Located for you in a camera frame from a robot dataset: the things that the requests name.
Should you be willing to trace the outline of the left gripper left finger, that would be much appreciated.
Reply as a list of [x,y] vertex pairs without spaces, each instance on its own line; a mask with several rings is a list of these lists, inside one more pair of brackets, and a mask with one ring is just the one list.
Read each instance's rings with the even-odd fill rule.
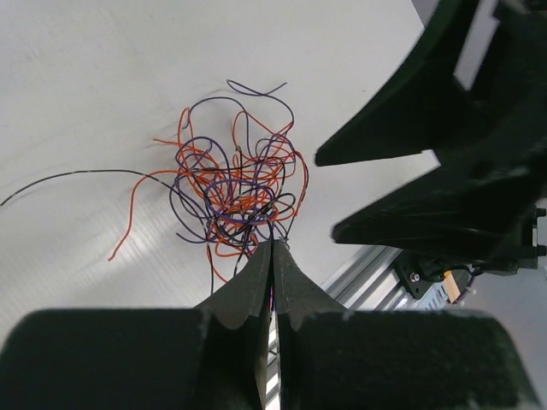
[[192,308],[54,308],[1,352],[4,409],[262,409],[273,244]]

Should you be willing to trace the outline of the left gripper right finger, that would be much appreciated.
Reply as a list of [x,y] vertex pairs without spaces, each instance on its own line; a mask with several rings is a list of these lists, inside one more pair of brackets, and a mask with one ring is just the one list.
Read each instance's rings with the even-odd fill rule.
[[284,409],[540,409],[503,326],[477,311],[358,311],[272,247]]

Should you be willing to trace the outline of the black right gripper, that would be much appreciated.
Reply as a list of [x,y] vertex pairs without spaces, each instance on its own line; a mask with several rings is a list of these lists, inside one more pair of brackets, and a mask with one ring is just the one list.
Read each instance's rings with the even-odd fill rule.
[[476,1],[441,1],[373,98],[315,154],[326,167],[432,149],[437,168],[332,229],[336,243],[455,256],[477,273],[534,268],[546,197],[546,3],[501,1],[471,94],[455,76]]

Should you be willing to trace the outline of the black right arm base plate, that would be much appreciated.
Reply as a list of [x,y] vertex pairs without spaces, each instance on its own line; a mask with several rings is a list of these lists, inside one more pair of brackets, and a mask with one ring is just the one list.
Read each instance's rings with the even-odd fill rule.
[[473,278],[469,265],[435,259],[403,251],[393,262],[393,269],[404,289],[421,300],[433,287],[437,295],[454,304],[463,298]]

